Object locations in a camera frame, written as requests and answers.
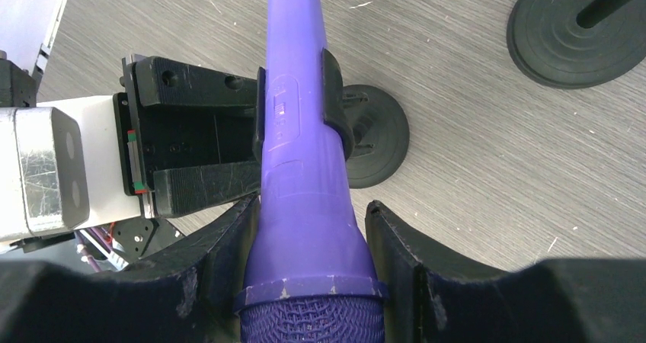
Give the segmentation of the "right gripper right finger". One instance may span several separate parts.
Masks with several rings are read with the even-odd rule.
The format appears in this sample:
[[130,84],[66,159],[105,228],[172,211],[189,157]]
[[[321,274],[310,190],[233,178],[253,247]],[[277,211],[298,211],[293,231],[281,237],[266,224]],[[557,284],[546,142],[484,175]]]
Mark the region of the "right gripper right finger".
[[366,237],[388,342],[643,342],[642,259],[553,258],[518,271],[471,259],[379,201]]

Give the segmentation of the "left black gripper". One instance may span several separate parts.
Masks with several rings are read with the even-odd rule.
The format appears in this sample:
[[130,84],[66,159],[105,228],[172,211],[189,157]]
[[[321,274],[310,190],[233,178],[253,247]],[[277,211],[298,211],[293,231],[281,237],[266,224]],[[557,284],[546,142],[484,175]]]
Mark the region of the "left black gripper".
[[177,218],[259,190],[257,80],[127,56],[113,97],[124,190],[145,217]]

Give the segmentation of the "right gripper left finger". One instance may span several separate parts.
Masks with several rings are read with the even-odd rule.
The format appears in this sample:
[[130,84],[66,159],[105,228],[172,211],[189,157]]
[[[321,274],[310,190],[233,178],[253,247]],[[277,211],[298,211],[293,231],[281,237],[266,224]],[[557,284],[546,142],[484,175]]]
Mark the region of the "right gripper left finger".
[[258,198],[119,272],[1,264],[3,342],[237,342],[233,312]]

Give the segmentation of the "purple microphone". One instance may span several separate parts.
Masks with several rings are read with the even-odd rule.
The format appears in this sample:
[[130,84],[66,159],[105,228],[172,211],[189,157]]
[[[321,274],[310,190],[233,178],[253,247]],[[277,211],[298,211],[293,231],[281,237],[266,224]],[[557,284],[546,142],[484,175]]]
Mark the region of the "purple microphone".
[[321,0],[268,0],[258,228],[244,342],[382,342],[387,290],[350,198],[354,137]]

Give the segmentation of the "black mic stand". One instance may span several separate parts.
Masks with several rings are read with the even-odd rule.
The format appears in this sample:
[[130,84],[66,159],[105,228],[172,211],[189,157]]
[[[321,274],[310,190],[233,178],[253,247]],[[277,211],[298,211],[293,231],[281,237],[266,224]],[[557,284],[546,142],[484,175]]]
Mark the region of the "black mic stand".
[[274,57],[257,74],[254,154],[263,193],[340,194],[378,185],[408,152],[408,118],[371,85],[344,85],[326,49],[311,63]]
[[645,58],[645,0],[517,0],[507,48],[517,68],[541,85],[612,81]]

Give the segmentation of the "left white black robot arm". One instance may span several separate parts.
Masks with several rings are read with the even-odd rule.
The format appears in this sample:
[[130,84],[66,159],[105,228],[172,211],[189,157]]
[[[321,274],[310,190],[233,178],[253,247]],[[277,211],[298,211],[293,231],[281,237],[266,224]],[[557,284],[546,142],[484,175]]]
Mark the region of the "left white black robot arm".
[[1,240],[74,248],[120,270],[177,241],[168,221],[260,187],[257,79],[159,56],[123,61],[114,95],[36,103],[37,80],[1,62]]

